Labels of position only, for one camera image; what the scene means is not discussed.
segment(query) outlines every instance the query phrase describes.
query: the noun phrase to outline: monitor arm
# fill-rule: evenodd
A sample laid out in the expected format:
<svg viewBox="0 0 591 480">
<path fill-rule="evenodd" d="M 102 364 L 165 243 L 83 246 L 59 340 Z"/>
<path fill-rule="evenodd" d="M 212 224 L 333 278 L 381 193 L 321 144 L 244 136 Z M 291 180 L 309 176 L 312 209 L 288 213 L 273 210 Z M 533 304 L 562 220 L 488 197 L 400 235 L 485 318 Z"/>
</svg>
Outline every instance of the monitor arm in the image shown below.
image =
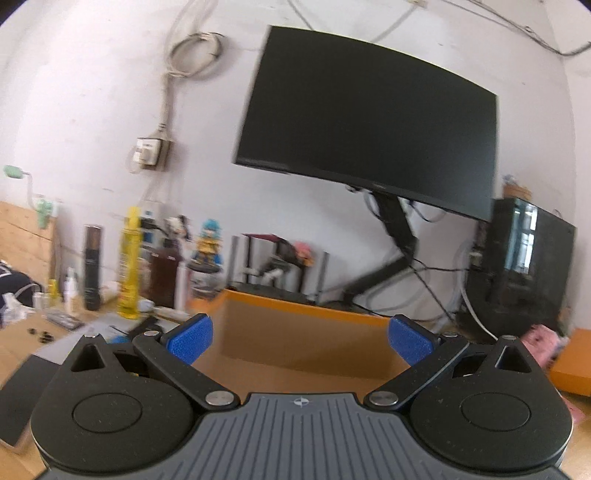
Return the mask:
<svg viewBox="0 0 591 480">
<path fill-rule="evenodd" d="M 417 238 L 413 235 L 400 199 L 396 195 L 383 192 L 372 192 L 372 195 L 378 204 L 379 218 L 394 244 L 401 250 L 402 256 L 350 283 L 342 298 L 342 303 L 347 306 L 352 306 L 357 295 L 409 268 L 417 248 Z"/>
</svg>

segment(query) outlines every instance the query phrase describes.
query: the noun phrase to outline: metal screw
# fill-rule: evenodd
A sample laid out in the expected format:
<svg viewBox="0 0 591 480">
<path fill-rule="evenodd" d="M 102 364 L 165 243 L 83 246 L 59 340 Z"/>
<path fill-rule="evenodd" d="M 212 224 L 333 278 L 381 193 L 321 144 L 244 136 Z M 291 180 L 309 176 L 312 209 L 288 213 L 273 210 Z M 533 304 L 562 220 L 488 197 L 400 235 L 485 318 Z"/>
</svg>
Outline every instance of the metal screw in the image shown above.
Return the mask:
<svg viewBox="0 0 591 480">
<path fill-rule="evenodd" d="M 392 392 L 377 391 L 369 395 L 369 401 L 378 407 L 391 407 L 398 403 L 398 396 Z"/>
<path fill-rule="evenodd" d="M 214 407 L 225 407 L 234 401 L 234 394 L 227 390 L 216 390 L 208 393 L 205 401 Z"/>
</svg>

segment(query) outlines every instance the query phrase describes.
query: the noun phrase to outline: blue gripper pad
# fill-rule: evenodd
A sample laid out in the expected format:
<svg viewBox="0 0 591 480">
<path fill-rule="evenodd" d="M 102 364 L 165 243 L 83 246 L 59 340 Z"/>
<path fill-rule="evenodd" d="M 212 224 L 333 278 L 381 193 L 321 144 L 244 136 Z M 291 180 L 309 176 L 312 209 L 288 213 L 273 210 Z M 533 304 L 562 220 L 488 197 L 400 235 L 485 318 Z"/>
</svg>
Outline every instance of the blue gripper pad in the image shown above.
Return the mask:
<svg viewBox="0 0 591 480">
<path fill-rule="evenodd" d="M 207 315 L 195 315 L 163 335 L 164 346 L 191 365 L 213 342 L 213 322 Z"/>
<path fill-rule="evenodd" d="M 427 329 L 404 315 L 395 315 L 390 319 L 388 325 L 390 347 L 410 366 L 433 353 L 434 345 L 429 336 L 435 337 Z"/>
</svg>

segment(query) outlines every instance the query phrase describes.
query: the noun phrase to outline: black bottle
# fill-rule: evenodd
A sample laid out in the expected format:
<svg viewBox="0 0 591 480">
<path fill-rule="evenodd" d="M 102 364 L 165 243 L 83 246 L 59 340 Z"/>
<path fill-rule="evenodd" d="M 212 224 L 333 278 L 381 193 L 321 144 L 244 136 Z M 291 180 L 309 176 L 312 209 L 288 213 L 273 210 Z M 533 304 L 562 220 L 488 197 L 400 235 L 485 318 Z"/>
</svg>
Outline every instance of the black bottle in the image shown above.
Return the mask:
<svg viewBox="0 0 591 480">
<path fill-rule="evenodd" d="M 100 308 L 100 240 L 102 227 L 86 225 L 84 252 L 84 305 L 86 310 Z"/>
</svg>

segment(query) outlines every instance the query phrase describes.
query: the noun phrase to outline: black monitor screen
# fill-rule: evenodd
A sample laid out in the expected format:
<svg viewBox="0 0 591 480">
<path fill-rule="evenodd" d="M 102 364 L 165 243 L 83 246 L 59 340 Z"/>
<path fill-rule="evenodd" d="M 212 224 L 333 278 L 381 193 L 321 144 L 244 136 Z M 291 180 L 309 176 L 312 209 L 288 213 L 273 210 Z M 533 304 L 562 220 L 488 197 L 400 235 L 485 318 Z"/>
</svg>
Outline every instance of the black monitor screen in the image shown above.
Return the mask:
<svg viewBox="0 0 591 480">
<path fill-rule="evenodd" d="M 491 215 L 496 96 L 426 61 L 271 27 L 236 163 Z"/>
</svg>

